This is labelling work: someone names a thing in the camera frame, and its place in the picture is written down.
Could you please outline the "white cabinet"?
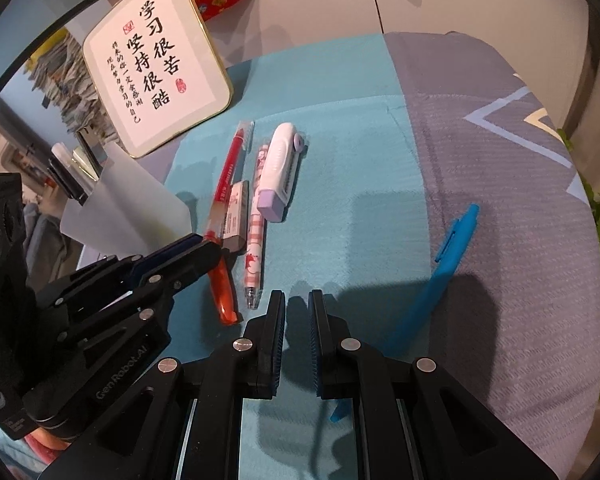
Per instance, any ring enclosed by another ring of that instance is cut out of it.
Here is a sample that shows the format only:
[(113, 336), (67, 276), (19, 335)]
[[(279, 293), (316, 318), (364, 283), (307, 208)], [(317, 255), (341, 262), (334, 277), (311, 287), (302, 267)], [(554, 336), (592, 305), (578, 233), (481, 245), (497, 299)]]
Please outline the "white cabinet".
[(343, 37), (462, 32), (498, 50), (560, 126), (581, 77), (588, 5), (585, 0), (244, 0), (208, 27), (228, 66)]

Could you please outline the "white calligraphy framed sign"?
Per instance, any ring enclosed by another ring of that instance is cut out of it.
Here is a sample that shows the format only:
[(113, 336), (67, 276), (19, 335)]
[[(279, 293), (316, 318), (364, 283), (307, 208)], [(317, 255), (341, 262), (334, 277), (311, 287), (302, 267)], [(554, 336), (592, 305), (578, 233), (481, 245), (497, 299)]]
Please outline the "white calligraphy framed sign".
[(83, 55), (133, 158), (219, 115), (233, 99), (230, 77), (192, 0), (120, 0), (88, 33)]

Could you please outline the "stack of papers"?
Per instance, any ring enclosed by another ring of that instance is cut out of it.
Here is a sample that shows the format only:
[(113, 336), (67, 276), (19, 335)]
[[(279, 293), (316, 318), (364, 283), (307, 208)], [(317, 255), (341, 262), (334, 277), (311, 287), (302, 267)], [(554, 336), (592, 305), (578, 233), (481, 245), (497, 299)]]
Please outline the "stack of papers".
[(24, 72), (53, 106), (71, 133), (90, 127), (106, 142), (117, 137), (86, 67), (82, 47), (65, 27), (49, 36), (24, 63)]

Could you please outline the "blue retractable pen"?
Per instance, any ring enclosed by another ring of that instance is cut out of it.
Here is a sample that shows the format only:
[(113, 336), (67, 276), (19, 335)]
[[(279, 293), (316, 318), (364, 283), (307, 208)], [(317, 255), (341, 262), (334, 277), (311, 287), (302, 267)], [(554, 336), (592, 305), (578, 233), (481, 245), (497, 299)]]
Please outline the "blue retractable pen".
[(404, 358), (428, 323), (467, 252), (478, 226), (479, 214), (480, 206), (471, 203), (464, 214), (453, 220), (434, 256), (436, 267), (428, 282), (400, 316), (396, 327), (376, 346), (386, 358)]

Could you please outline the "small pink eraser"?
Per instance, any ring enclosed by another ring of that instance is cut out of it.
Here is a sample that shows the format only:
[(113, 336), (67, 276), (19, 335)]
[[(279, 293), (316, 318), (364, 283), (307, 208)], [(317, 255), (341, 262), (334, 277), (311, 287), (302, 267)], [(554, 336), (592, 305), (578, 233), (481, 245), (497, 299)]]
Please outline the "small pink eraser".
[(249, 182), (242, 180), (232, 185), (223, 230), (223, 248), (231, 254), (246, 246), (249, 205)]

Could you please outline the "white purple correction tape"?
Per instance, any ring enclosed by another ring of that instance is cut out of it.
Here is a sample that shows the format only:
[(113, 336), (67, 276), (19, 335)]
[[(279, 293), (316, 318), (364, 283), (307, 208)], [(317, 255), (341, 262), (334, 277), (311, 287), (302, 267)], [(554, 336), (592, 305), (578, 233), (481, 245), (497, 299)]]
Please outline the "white purple correction tape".
[(268, 222), (282, 222), (291, 199), (304, 139), (291, 122), (275, 129), (258, 186), (257, 208)]

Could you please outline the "teal grey table cloth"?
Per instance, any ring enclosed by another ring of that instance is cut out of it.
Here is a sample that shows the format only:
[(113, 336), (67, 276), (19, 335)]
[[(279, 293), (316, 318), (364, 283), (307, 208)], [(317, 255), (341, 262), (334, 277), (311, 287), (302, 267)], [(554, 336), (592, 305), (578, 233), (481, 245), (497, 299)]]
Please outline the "teal grey table cloth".
[(582, 364), (554, 208), (574, 163), (538, 99), (492, 47), (458, 32), (311, 44), (230, 70), (237, 99), (145, 168), (201, 231), (233, 131), (292, 122), (306, 139), (283, 222), (266, 232), (264, 286), (288, 298), (282, 380), (242, 415), (243, 479), (352, 479), (354, 433), (314, 389), (308, 296), (379, 344), (434, 270), (454, 219), (478, 226), (442, 303), (404, 359), (430, 356), (566, 478), (600, 384)]

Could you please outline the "pink patterned pen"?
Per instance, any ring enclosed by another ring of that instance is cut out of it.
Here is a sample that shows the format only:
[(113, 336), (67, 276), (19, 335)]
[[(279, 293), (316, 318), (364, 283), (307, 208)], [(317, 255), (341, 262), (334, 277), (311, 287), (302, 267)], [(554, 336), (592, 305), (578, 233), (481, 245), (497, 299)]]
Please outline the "pink patterned pen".
[(256, 166), (252, 179), (252, 199), (248, 224), (248, 236), (245, 254), (244, 289), (246, 306), (250, 310), (257, 309), (262, 285), (263, 244), (265, 220), (258, 209), (260, 181), (264, 169), (268, 144), (263, 144), (258, 151)]

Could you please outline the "translucent pen holder cup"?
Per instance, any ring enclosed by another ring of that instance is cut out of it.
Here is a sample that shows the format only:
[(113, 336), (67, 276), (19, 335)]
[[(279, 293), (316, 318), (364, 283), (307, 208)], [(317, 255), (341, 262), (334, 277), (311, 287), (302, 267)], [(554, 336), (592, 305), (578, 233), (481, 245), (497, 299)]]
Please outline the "translucent pen holder cup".
[(84, 204), (68, 200), (60, 232), (103, 255), (147, 256), (192, 232), (189, 208), (118, 144)]

